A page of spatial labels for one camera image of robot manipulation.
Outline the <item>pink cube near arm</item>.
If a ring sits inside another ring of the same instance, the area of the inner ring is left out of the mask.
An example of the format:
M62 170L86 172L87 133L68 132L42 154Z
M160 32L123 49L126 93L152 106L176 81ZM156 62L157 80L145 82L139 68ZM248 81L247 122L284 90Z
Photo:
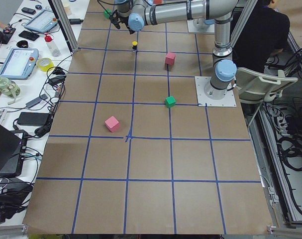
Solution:
M120 122L115 116L111 116L110 118L105 120L104 124L110 132L116 132L120 128Z

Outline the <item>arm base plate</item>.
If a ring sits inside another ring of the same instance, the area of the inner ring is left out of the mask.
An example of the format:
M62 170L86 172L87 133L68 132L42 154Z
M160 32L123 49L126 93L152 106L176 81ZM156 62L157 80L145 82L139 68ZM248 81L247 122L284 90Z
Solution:
M187 21L188 33L214 35L214 19L197 18Z
M199 107L236 107L236 100L229 83L224 90L215 89L211 77L195 76L195 87Z

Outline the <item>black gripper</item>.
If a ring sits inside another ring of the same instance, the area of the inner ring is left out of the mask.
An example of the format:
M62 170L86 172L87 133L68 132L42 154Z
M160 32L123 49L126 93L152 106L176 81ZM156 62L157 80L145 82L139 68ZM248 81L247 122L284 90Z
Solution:
M115 10L114 12L112 12L112 13L109 14L109 20L115 26L116 29L120 29L121 28L120 25L124 24L126 26L126 28L128 29L128 31L129 31L130 34L134 34L135 33L135 31L132 30L129 27L128 17L120 16L118 14L117 10Z

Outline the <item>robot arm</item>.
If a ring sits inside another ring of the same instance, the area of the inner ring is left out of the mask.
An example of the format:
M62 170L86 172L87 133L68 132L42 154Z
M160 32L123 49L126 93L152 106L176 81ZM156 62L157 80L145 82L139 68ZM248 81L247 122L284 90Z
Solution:
M116 10L108 15L117 28L125 24L130 33L141 31L147 25L158 25L182 20L214 22L213 69L214 75L204 87L211 99L222 99L237 71L232 61L230 25L234 0L182 0L154 4L151 0L117 0Z
M119 16L129 17L131 11L139 12L140 9L153 5L153 0L115 0L116 10Z

